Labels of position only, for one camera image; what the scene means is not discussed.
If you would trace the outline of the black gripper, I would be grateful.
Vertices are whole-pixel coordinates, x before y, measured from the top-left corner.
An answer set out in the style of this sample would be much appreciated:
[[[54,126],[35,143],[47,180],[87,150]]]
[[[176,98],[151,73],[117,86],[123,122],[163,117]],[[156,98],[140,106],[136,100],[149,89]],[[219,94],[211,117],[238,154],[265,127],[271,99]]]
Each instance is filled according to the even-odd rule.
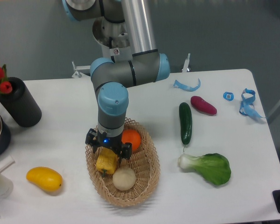
[[[91,146],[92,153],[95,154],[99,147],[105,147],[112,150],[118,156],[118,163],[121,164],[123,159],[129,160],[132,156],[132,144],[122,142],[122,133],[110,136],[107,132],[96,131],[90,128],[86,134],[85,143]]]

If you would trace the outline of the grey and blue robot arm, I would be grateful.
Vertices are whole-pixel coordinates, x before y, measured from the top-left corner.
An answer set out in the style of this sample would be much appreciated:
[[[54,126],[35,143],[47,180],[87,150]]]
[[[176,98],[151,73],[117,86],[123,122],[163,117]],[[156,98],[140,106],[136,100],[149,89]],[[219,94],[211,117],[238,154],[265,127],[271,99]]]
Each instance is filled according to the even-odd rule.
[[[98,128],[90,129],[86,144],[93,150],[106,147],[120,159],[129,159],[132,144],[122,142],[129,103],[129,87],[168,78],[170,65],[158,52],[146,0],[65,0],[66,14],[75,21],[95,19],[97,41],[109,56],[90,65],[98,104]]]

